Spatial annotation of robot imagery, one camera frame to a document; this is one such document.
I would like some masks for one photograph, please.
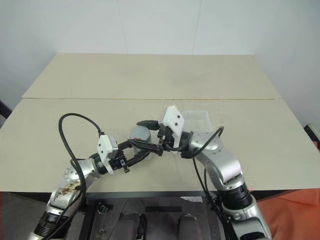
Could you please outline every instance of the table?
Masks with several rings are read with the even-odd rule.
[[[320,154],[254,58],[196,56],[195,61],[199,65],[192,68],[190,61],[193,57],[59,54],[25,93],[24,99],[0,129],[0,190],[51,192],[55,188],[70,158],[58,133],[58,120],[64,113],[84,114],[122,142],[136,122],[157,120],[164,109],[172,105],[182,112],[207,110],[214,127],[225,126],[222,140],[240,161],[249,188],[319,188]],[[102,68],[101,59],[104,63],[113,63],[112,68],[118,66],[118,73],[122,65],[118,58],[128,58],[122,66],[122,80],[103,81],[103,76],[115,73],[109,68],[108,71]],[[167,71],[163,70],[163,65],[171,66],[178,59],[181,59],[179,71],[183,71],[182,65],[186,64],[188,74],[182,72],[186,77],[176,94],[166,91],[162,94],[160,90],[176,86],[174,80],[164,78]],[[142,67],[135,73],[128,70],[131,69],[129,63],[135,62],[158,66],[151,67],[153,70],[148,68],[150,74],[158,68],[163,70],[163,84],[159,84],[159,75],[153,82],[158,90],[152,90],[152,84],[133,84],[139,79],[146,81],[146,78],[140,78],[144,75],[141,73],[144,71]],[[217,66],[214,71],[210,68],[213,63],[221,64],[219,70]],[[63,68],[64,74],[61,74],[60,68]],[[201,79],[205,71],[215,75],[209,77],[207,74],[206,80],[195,84],[194,79]],[[86,77],[82,76],[85,73],[92,75],[91,83],[84,81]],[[178,75],[168,76],[174,79]],[[219,77],[228,84],[219,81]],[[127,86],[117,99],[116,92],[126,81]],[[111,86],[111,90],[107,91],[107,86]],[[89,123],[70,117],[65,120],[64,129],[76,156],[86,158],[96,152],[97,134]],[[169,152],[165,152],[163,157],[153,155],[130,169],[127,174],[118,170],[113,175],[103,176],[91,186],[89,194],[101,197],[105,193],[122,193],[121,196],[128,197],[135,193],[156,196],[157,193],[179,192],[185,196],[201,191],[192,162],[179,155]]]

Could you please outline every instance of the orange cloth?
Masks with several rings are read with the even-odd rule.
[[[258,206],[276,240],[320,240],[320,189],[261,200]]]

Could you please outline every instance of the beige tabletop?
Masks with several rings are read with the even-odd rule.
[[[250,55],[58,54],[23,95],[71,99],[277,99]]]
[[[320,187],[320,154],[282,99],[23,99],[0,129],[0,190],[54,189],[70,159],[57,128],[64,113],[84,114],[122,142],[136,122],[159,119],[171,105],[181,111],[208,110],[213,126],[224,125],[222,140],[240,161],[249,188]],[[96,152],[97,133],[89,123],[70,117],[63,127],[77,157]],[[201,190],[192,161],[173,153],[153,155],[130,169],[103,176],[89,192]]]

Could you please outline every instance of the white wall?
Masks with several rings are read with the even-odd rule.
[[[301,124],[320,117],[318,0],[0,0],[0,99],[56,52],[253,54]]]

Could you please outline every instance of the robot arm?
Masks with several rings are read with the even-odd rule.
[[[215,133],[184,132],[183,116],[174,106],[167,108],[160,121],[145,120],[137,125],[147,130],[146,137],[130,136],[127,141],[117,144],[112,137],[102,133],[97,153],[78,161],[86,190],[106,173],[112,174],[120,168],[128,173],[130,166],[142,161],[150,153],[162,156],[163,151],[180,152],[182,158],[194,158],[204,165],[217,190],[215,210],[224,231],[232,232],[229,234],[231,239],[271,239],[270,230],[256,200],[246,187],[239,161],[223,147],[221,129]],[[149,130],[158,131],[157,144],[150,142]],[[123,150],[132,147],[136,154],[127,160]],[[65,239],[71,220],[81,204],[81,193],[78,171],[71,164],[51,194],[46,210],[29,240]]]

